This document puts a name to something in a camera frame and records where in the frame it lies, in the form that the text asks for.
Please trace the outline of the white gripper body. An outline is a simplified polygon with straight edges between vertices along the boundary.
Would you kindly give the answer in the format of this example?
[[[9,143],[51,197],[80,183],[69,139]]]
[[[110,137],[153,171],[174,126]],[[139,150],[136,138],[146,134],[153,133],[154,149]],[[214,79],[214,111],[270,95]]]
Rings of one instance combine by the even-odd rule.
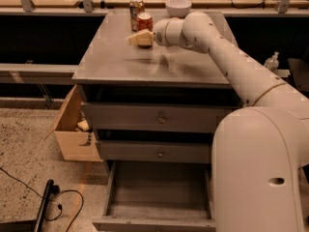
[[[183,34],[183,23],[183,19],[176,17],[160,20],[153,28],[154,41],[161,46],[189,47],[189,43]]]

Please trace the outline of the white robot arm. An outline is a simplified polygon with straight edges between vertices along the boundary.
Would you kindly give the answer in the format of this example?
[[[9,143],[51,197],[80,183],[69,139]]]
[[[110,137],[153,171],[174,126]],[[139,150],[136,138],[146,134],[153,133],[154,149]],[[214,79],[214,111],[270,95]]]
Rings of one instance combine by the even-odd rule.
[[[214,134],[216,232],[305,232],[298,171],[309,159],[309,100],[193,12],[164,18],[131,45],[177,45],[207,53],[244,103]]]

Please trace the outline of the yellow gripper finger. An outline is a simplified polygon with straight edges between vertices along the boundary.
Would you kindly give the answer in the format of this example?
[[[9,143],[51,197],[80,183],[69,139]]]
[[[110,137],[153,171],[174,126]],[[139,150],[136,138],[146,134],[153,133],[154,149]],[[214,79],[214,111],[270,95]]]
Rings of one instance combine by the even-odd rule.
[[[151,46],[154,42],[154,34],[148,29],[136,32],[126,38],[129,45]]]

